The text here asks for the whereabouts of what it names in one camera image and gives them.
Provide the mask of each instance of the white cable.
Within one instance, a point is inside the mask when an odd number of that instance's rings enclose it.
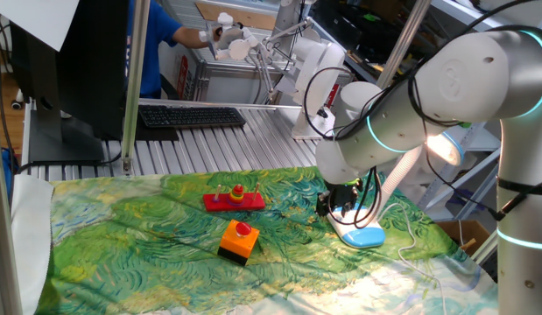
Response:
[[[407,246],[407,247],[404,247],[404,248],[400,248],[398,250],[398,254],[399,254],[399,258],[401,258],[401,261],[403,261],[405,264],[407,264],[409,267],[413,268],[414,270],[416,270],[418,273],[420,273],[421,275],[423,276],[426,276],[426,277],[429,277],[429,278],[432,278],[432,280],[436,281],[440,287],[440,293],[441,293],[441,296],[442,296],[442,308],[444,309],[444,315],[447,315],[447,311],[446,311],[446,298],[444,297],[444,288],[442,287],[442,282],[435,276],[432,276],[432,275],[429,275],[427,273],[425,273],[424,271],[421,271],[420,269],[418,269],[417,267],[415,267],[414,265],[412,265],[412,263],[408,262],[406,259],[403,258],[403,255],[401,254],[402,251],[404,250],[407,250],[407,249],[413,249],[414,246],[417,244],[417,239],[414,238],[414,235],[412,234],[412,230],[411,230],[411,223],[409,222],[409,217],[407,216],[407,212],[405,211],[405,208],[403,206],[401,206],[400,204],[393,204],[391,206],[394,206],[394,205],[398,205],[401,207],[401,209],[403,210],[403,214],[405,215],[405,219],[407,220],[407,228],[408,228],[408,231],[409,231],[409,235],[411,236],[412,238],[412,245],[411,246]]]
[[[463,233],[461,231],[461,220],[458,220],[457,222],[460,224],[460,241],[461,241],[461,246],[463,246]]]
[[[398,204],[398,203],[394,203],[394,204],[389,205],[389,206],[386,207],[385,210],[377,217],[377,220],[380,221],[380,220],[384,217],[384,214],[387,214],[387,212],[388,212],[391,208],[393,208],[394,206],[400,206],[400,207],[401,207],[401,205]]]

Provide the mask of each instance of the white sheet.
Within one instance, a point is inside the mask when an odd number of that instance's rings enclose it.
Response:
[[[45,285],[51,253],[51,197],[44,180],[17,175],[12,199],[11,233],[24,315],[35,313]]]
[[[79,0],[0,0],[0,14],[59,51]]]

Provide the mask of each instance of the blue shirt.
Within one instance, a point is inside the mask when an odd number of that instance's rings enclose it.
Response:
[[[130,55],[130,35],[132,34],[132,16],[134,0],[129,5],[129,26],[127,44],[127,69]],[[140,84],[140,97],[160,98],[162,82],[159,78],[158,45],[165,41],[169,46],[177,45],[173,41],[173,34],[181,27],[174,19],[165,13],[164,9],[155,2],[150,1],[150,15],[148,16],[148,29],[146,31],[146,44],[144,45],[144,66],[142,68],[142,83]]]

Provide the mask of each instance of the person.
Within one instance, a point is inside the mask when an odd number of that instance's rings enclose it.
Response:
[[[130,0],[129,5],[127,72],[129,67],[130,35],[132,33],[134,2],[135,0]],[[144,44],[144,65],[142,68],[140,97],[155,99],[161,97],[162,83],[159,77],[158,46],[162,41],[165,41],[170,47],[174,47],[177,44],[182,44],[186,48],[193,49],[208,47],[208,42],[201,41],[199,30],[190,29],[179,24],[169,17],[155,0],[151,0],[148,27],[146,30],[146,42]]]

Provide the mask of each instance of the orange block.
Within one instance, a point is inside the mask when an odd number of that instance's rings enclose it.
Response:
[[[259,230],[252,227],[250,233],[242,237],[236,230],[238,223],[240,222],[236,220],[232,220],[229,223],[228,228],[226,228],[226,232],[224,232],[224,236],[220,241],[220,247],[245,258],[249,258],[251,250],[253,250],[257,237],[259,236]]]

